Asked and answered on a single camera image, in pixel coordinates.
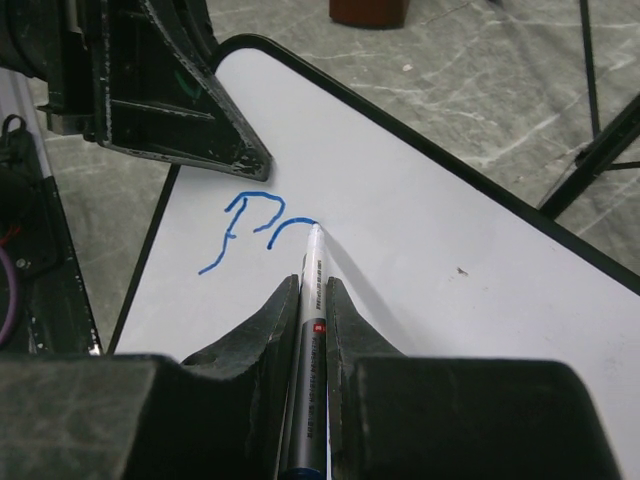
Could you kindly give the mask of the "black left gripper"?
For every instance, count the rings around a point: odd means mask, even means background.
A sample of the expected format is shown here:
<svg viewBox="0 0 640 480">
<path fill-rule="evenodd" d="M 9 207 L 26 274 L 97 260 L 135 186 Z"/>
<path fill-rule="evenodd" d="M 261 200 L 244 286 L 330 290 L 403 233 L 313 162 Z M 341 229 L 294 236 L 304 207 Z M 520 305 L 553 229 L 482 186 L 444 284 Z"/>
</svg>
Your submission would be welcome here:
<svg viewBox="0 0 640 480">
<path fill-rule="evenodd" d="M 3 1 L 1 66 L 44 81 L 47 128 L 256 181 L 273 157 L 214 73 L 204 1 Z"/>
</svg>

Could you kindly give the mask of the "blue capped whiteboard marker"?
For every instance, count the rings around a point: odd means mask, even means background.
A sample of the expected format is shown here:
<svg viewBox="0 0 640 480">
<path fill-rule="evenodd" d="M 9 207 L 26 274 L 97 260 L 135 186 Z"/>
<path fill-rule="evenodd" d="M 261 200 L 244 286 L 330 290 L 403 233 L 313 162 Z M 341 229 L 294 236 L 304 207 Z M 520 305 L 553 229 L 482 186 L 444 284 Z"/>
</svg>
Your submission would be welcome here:
<svg viewBox="0 0 640 480">
<path fill-rule="evenodd" d="M 287 397 L 280 479 L 327 477 L 327 312 L 325 235 L 314 223 L 304 256 L 297 352 Z"/>
</svg>

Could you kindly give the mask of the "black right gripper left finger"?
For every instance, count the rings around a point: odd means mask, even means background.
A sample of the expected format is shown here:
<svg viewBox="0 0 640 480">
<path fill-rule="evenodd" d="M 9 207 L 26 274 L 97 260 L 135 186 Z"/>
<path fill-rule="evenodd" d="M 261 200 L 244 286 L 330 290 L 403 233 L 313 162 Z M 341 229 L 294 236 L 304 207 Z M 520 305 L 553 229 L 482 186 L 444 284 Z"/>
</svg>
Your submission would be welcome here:
<svg viewBox="0 0 640 480">
<path fill-rule="evenodd" d="M 1 358 L 5 479 L 271 479 L 299 278 L 182 362 L 162 355 Z"/>
</svg>

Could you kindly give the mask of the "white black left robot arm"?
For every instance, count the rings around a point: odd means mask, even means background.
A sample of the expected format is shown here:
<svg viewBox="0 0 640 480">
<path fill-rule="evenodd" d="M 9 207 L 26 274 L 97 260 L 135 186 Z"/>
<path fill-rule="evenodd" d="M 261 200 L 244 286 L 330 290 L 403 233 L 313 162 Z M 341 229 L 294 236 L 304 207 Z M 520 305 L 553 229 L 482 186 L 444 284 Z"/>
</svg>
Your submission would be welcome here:
<svg viewBox="0 0 640 480">
<path fill-rule="evenodd" d="M 203 1 L 5 1 L 1 66 L 44 81 L 48 129 L 256 181 L 272 155 L 214 74 Z M 100 354 L 57 185 L 27 118 L 1 118 L 1 348 Z"/>
</svg>

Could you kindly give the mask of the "white rectangular whiteboard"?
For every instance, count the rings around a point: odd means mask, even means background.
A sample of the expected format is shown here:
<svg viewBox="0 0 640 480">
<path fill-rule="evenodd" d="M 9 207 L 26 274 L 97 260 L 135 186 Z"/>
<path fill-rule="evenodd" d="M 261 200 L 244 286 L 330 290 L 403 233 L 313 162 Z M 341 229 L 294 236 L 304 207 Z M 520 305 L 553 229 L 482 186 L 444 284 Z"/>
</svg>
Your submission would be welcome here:
<svg viewBox="0 0 640 480">
<path fill-rule="evenodd" d="M 271 173 L 171 170 L 117 352 L 183 359 L 218 339 L 301 268 L 318 223 L 330 273 L 402 351 L 638 385 L 637 275 L 273 41 L 225 41 L 215 74 Z"/>
</svg>

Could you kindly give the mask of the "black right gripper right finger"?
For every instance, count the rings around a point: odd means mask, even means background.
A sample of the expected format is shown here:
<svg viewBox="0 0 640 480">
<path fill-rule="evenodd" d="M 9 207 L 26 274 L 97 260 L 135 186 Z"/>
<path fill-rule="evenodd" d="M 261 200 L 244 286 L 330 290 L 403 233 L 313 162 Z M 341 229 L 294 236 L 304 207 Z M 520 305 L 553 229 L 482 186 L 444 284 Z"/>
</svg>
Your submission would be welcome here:
<svg viewBox="0 0 640 480">
<path fill-rule="evenodd" d="M 617 479 L 579 376 L 551 360 L 416 357 L 327 285 L 334 479 Z"/>
</svg>

